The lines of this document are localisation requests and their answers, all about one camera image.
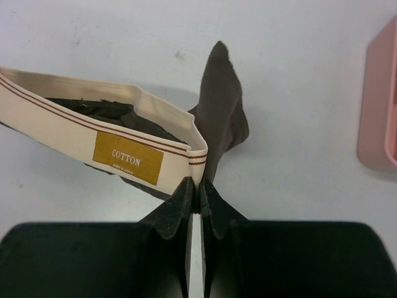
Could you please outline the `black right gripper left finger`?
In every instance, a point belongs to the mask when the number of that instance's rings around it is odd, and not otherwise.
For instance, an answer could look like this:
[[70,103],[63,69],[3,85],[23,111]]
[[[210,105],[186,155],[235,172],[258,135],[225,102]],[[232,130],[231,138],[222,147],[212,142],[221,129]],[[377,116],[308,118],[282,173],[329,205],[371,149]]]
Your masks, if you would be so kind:
[[169,199],[140,220],[151,225],[142,297],[189,296],[194,188],[191,178],[183,178]]

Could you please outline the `brown underwear cream waistband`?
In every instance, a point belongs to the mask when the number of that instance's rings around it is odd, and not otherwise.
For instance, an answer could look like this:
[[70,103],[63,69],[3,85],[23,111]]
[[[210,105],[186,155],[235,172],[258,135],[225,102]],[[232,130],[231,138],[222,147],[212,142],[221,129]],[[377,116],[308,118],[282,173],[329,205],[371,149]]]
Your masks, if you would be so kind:
[[249,136],[223,42],[189,111],[131,84],[1,68],[1,124],[162,200],[186,177],[213,181],[221,157]]

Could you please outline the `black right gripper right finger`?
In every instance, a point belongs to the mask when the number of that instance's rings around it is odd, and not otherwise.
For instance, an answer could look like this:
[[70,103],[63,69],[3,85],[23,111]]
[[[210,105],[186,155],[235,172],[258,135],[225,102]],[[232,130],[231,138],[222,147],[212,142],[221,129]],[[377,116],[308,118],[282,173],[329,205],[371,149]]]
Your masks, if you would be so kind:
[[238,297],[236,242],[231,224],[247,218],[220,196],[210,180],[200,183],[199,193],[204,296]]

